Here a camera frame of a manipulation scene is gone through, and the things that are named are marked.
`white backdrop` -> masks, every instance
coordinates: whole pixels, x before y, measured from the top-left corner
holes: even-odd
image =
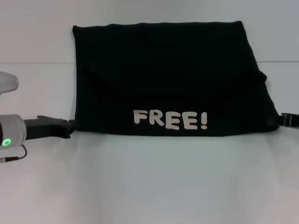
[[[2,0],[0,70],[19,89],[0,113],[69,119],[75,109],[73,25],[244,22],[279,113],[299,113],[295,0]],[[8,224],[297,224],[299,130],[225,138],[79,133],[26,141],[0,164]],[[21,148],[0,157],[21,155]]]

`cable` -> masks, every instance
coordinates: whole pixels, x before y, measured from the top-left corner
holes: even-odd
[[[0,158],[0,163],[24,159],[27,156],[27,149],[26,149],[26,147],[24,145],[22,145],[22,147],[25,150],[25,155],[23,155],[22,157],[14,156],[14,157]]]

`green led light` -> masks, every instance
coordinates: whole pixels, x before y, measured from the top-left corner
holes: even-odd
[[[3,146],[8,146],[11,143],[11,139],[5,139],[2,143]]]

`black cloth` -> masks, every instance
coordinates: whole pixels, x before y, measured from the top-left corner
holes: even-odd
[[[240,21],[74,26],[73,34],[80,131],[225,136],[279,127]]]

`white table surface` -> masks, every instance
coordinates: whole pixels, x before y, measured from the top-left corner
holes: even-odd
[[[299,113],[299,63],[259,67],[278,112]],[[0,96],[9,105],[1,114],[73,116],[74,65],[0,70],[20,80],[18,90]],[[298,129],[220,138],[75,132],[69,140],[25,145],[25,159],[0,164],[1,224],[299,222]],[[22,154],[22,148],[0,152]]]

